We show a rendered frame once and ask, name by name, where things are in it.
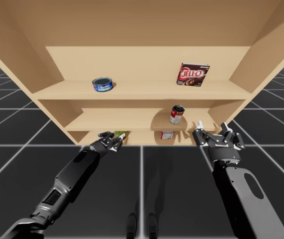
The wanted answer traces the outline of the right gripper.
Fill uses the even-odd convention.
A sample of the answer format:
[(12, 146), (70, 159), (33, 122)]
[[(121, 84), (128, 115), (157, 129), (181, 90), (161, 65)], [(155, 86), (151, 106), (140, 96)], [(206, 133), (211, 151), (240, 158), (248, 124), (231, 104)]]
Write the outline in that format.
[(210, 160), (223, 161), (225, 164), (238, 164), (241, 160), (239, 150), (245, 149), (240, 133), (232, 130), (226, 122), (221, 124), (223, 135), (214, 135), (203, 129), (199, 120), (192, 136), (197, 147), (208, 146)]

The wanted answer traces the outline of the red and white can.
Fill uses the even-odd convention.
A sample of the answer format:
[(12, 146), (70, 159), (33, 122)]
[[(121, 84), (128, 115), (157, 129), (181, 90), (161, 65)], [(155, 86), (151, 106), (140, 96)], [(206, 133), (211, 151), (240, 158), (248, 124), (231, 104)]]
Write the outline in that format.
[(172, 108), (170, 115), (170, 123), (179, 124), (182, 120), (183, 113), (185, 112), (185, 108), (181, 105), (175, 105)]

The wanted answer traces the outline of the brown carton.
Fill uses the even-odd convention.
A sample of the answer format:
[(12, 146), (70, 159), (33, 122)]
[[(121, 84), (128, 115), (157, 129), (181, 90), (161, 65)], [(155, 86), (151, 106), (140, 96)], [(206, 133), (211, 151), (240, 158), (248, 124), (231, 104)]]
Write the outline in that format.
[(210, 69), (207, 64), (183, 62), (177, 77), (177, 85), (200, 87)]

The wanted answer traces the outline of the pale wooden shelf unit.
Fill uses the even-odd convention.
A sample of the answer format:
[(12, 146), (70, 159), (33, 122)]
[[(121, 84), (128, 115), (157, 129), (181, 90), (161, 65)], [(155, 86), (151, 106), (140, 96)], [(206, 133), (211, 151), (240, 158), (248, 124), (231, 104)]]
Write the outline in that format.
[[(200, 87), (177, 85), (183, 62), (210, 66)], [(194, 144), (199, 120), (220, 132), (283, 67), (284, 0), (0, 0), (0, 68), (77, 145)]]

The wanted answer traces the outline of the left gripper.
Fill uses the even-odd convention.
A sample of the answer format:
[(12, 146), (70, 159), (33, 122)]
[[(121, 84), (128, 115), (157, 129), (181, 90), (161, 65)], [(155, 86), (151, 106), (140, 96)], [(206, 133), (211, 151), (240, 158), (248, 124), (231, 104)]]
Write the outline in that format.
[(97, 152), (100, 157), (104, 157), (109, 150), (119, 151), (122, 147), (122, 138), (114, 138), (114, 133), (111, 131), (98, 134), (98, 140), (89, 145), (91, 151)]

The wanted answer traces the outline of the blue flat can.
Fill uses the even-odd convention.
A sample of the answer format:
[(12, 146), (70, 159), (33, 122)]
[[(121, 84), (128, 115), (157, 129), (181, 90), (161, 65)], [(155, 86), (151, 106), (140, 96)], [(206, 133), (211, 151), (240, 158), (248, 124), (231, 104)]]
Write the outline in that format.
[(92, 81), (93, 87), (97, 92), (106, 92), (113, 89), (113, 82), (111, 78), (101, 77)]

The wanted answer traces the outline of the green and blue rectangular can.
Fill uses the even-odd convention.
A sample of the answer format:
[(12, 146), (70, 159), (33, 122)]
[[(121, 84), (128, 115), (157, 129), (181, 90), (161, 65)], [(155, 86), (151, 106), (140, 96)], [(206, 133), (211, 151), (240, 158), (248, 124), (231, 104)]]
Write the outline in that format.
[(124, 141), (129, 135), (129, 131), (114, 131), (113, 133), (114, 137), (120, 138), (122, 141)]

